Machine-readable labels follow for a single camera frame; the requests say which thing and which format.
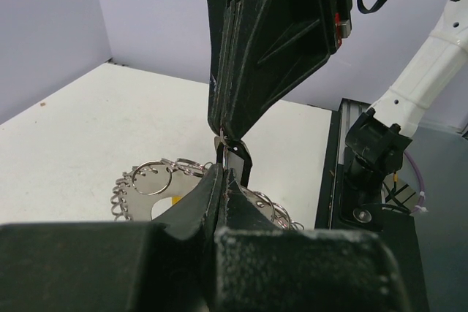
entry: yellow object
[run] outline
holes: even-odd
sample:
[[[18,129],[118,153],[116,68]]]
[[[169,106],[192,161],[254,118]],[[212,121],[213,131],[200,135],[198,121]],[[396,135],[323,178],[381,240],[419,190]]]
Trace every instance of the yellow object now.
[[[177,202],[179,202],[182,199],[182,197],[173,197],[173,205],[175,205]]]

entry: white table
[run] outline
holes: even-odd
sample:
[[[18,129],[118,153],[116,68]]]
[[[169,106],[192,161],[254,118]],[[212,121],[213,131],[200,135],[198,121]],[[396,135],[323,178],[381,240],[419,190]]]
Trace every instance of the white table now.
[[[112,221],[116,178],[150,159],[213,161],[208,86],[103,64],[0,126],[0,222]],[[244,141],[249,188],[314,227],[331,112],[278,102]]]

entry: gray floor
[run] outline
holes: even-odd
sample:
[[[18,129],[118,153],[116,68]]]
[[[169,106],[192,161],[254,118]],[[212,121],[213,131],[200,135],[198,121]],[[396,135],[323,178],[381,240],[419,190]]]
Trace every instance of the gray floor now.
[[[408,151],[426,183],[429,212],[415,221],[431,311],[468,311],[468,141],[420,128]]]

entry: white wall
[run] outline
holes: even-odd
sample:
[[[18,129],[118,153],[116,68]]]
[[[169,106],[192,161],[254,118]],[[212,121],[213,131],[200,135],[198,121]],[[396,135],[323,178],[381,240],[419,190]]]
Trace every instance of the white wall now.
[[[373,0],[365,0],[370,6]],[[287,99],[336,109],[342,97],[373,102],[406,66],[447,0],[389,0],[373,15],[353,10],[341,50]],[[208,82],[206,0],[101,0],[114,59],[135,68]],[[462,127],[468,119],[468,69],[434,103],[427,118]]]
[[[0,123],[109,58],[99,0],[0,0]]]

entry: purple cable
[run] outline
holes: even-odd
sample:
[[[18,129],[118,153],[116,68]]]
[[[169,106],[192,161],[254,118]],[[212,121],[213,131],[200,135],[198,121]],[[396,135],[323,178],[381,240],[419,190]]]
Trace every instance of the purple cable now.
[[[424,179],[423,175],[421,175],[421,172],[416,164],[416,161],[411,157],[411,155],[408,152],[404,152],[404,155],[407,157],[407,160],[411,164],[412,168],[415,171],[416,178],[418,179],[419,183],[419,197],[418,197],[418,203],[416,206],[411,210],[411,213],[417,213],[421,212],[422,209],[424,208],[424,202],[426,201],[426,186],[424,185]]]

